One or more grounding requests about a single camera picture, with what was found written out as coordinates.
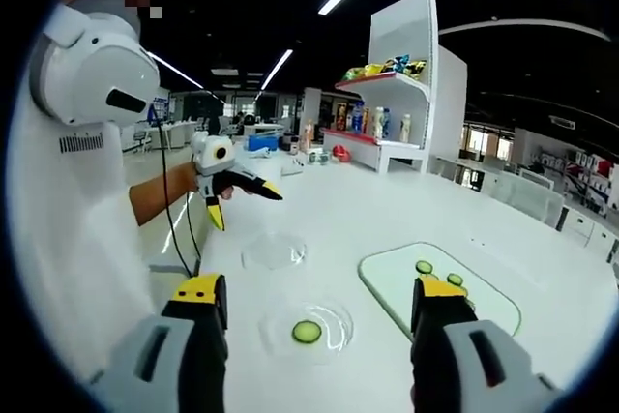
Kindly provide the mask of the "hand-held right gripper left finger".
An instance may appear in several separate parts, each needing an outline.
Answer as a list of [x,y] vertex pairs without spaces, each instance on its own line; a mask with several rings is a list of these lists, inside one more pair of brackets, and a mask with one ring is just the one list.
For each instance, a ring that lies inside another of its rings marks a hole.
[[107,412],[223,412],[225,276],[183,282],[114,347],[91,392]]

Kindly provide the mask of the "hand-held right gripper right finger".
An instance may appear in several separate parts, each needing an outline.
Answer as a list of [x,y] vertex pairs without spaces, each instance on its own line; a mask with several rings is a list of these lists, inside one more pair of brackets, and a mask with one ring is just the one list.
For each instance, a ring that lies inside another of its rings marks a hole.
[[448,282],[415,279],[411,336],[416,412],[544,412],[561,397],[529,353]]

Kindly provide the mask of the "person's left hand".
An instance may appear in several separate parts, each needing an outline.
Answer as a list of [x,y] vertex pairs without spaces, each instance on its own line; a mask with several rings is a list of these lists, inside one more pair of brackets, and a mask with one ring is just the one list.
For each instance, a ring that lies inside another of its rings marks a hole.
[[215,189],[215,193],[218,195],[218,197],[220,197],[223,200],[230,200],[233,196],[233,193],[235,193],[236,190],[241,190],[243,193],[247,195],[252,195],[251,191],[248,191],[247,189],[236,186],[236,185],[219,186]]

